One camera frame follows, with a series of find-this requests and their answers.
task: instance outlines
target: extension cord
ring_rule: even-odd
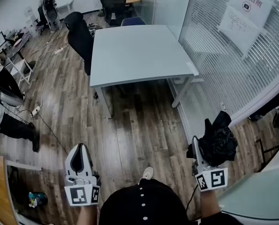
[[[63,51],[63,47],[57,49],[57,50],[55,51],[55,55],[59,54],[59,53],[62,52],[62,51]]]
[[[40,106],[37,106],[37,107],[33,110],[33,112],[31,112],[31,117],[34,118],[34,116],[35,116],[39,111],[40,111]]]

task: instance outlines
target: black shoe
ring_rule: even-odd
[[[32,141],[33,152],[39,152],[39,148],[40,148],[39,141],[40,141],[40,134],[39,134],[38,131],[34,131],[34,138],[33,138],[33,141]]]

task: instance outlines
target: black bag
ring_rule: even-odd
[[[43,5],[46,11],[50,11],[55,7],[55,0],[44,0]]]

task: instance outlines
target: wooden floor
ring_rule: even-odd
[[[106,27],[103,18],[96,14],[86,15],[85,19],[87,23]],[[67,32],[66,28],[52,35],[46,31],[26,45],[23,55],[30,62],[43,52],[63,46]],[[55,41],[46,45],[50,39]],[[25,83],[22,85],[27,97],[16,112],[33,110],[40,104],[48,54],[41,60],[43,62],[37,64],[40,66],[34,69],[30,87]],[[166,80],[124,86],[123,97],[116,87],[108,88],[107,98],[114,110],[114,117],[108,120],[99,101],[93,99],[94,91],[89,87],[81,57],[70,46],[52,57],[47,74],[40,115],[64,148],[38,116],[34,124],[41,134],[39,153],[32,152],[30,141],[0,135],[0,155],[43,167],[42,172],[20,170],[20,177],[27,186],[26,191],[44,192],[48,205],[36,209],[17,205],[22,214],[46,224],[76,223],[79,209],[69,207],[64,192],[64,161],[67,152],[78,143],[88,145],[94,169],[101,176],[99,206],[114,191],[136,184],[147,166],[152,166],[154,178],[169,185],[186,205],[196,183],[191,172],[192,160],[186,158],[188,143],[178,111],[171,107],[173,97]],[[28,111],[19,115],[31,121]],[[257,123],[245,120],[232,128],[239,148],[236,160],[229,163],[230,184],[259,169],[262,159],[260,146],[256,143],[258,138],[262,139],[265,148],[279,142],[279,133],[272,128],[271,121],[272,113]],[[199,193],[194,198],[189,207],[190,218],[199,213]]]

